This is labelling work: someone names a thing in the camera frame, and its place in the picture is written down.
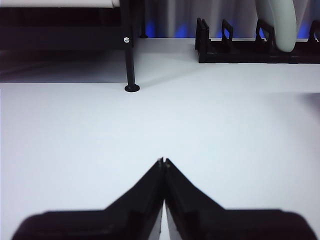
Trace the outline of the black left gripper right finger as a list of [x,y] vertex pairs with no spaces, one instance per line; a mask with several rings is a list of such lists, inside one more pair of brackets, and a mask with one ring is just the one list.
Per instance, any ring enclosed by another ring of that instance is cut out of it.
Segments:
[[173,240],[313,240],[301,215],[281,209],[226,209],[165,162],[165,207]]

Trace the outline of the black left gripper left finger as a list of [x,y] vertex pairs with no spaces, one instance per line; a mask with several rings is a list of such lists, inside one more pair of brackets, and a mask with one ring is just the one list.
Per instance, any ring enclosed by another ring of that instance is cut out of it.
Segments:
[[164,160],[105,209],[47,211],[27,217],[14,240],[158,240],[163,208]]

